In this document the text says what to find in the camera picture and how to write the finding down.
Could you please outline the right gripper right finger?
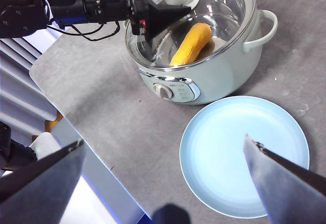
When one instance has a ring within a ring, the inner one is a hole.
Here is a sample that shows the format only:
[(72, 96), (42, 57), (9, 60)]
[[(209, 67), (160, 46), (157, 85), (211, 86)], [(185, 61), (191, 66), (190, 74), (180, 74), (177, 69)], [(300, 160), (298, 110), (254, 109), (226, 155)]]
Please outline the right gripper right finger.
[(245, 136), (243, 152), (270, 223), (325, 223), (325, 177)]

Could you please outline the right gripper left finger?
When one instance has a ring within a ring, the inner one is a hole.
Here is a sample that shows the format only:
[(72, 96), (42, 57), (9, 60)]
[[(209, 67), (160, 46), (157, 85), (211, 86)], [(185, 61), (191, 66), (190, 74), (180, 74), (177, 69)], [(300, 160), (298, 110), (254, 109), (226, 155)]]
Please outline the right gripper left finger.
[(59, 223), (81, 176), (79, 139), (1, 178), (1, 223)]

